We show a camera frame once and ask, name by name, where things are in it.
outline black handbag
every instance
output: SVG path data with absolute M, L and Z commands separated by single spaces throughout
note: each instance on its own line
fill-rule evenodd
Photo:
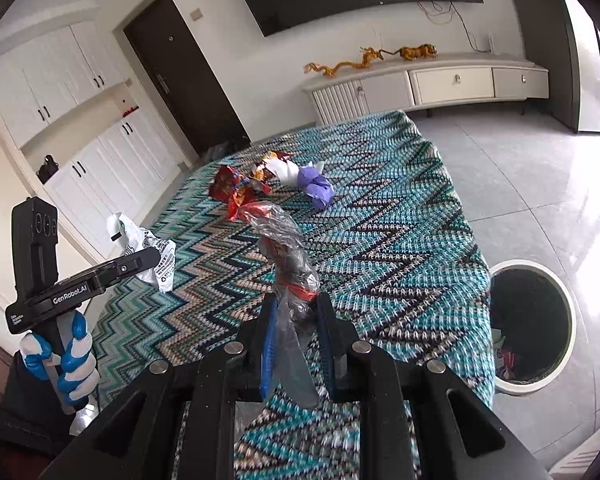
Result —
M 56 171 L 58 171 L 58 163 L 54 161 L 54 158 L 51 155 L 47 155 L 45 157 L 45 163 L 40 166 L 40 169 L 36 172 L 36 175 L 40 179 L 40 182 L 45 184 L 46 181 L 49 180 Z

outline door handle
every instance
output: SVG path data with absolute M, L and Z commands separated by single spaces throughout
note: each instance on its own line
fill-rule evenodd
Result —
M 162 86 L 164 93 L 168 94 L 170 92 L 170 90 L 169 90 L 169 87 L 167 86 L 167 83 L 164 80 L 164 78 L 160 74 L 156 74 L 155 76 L 158 78 L 158 82 L 160 83 L 160 86 Z

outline camera lens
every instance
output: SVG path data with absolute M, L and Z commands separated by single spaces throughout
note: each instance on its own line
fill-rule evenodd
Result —
M 49 236 L 51 234 L 51 218 L 49 215 L 45 215 L 45 236 Z

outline tiger figurine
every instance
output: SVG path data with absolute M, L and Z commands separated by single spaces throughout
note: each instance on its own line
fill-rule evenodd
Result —
M 381 50 L 380 52 L 391 54 L 392 56 L 400 54 L 400 57 L 407 61 L 413 61 L 418 57 L 436 57 L 438 55 L 438 51 L 436 50 L 435 45 L 432 45 L 430 43 L 421 44 L 416 48 L 404 46 L 402 48 L 399 48 L 395 52 L 389 52 L 387 50 Z

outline dragon figurine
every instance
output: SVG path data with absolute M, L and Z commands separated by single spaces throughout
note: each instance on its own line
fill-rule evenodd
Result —
M 391 56 L 395 56 L 396 54 L 400 54 L 400 57 L 407 60 L 413 61 L 417 57 L 436 57 L 438 55 L 438 51 L 436 47 L 429 43 L 421 44 L 416 48 L 412 48 L 410 46 L 404 46 L 399 48 L 395 52 L 389 52 L 388 50 L 380 49 L 380 52 L 384 52 L 385 54 L 390 54 Z
M 315 63 L 309 63 L 308 65 L 305 65 L 304 73 L 308 74 L 311 72 L 311 70 L 313 70 L 314 72 L 322 72 L 326 77 L 333 77 L 335 73 L 343 66 L 352 66 L 353 68 L 369 68 L 369 65 L 371 65 L 371 62 L 374 59 L 384 59 L 381 54 L 382 51 L 376 50 L 372 47 L 360 47 L 360 52 L 362 52 L 362 62 L 360 63 L 355 63 L 353 61 L 341 61 L 333 68 Z

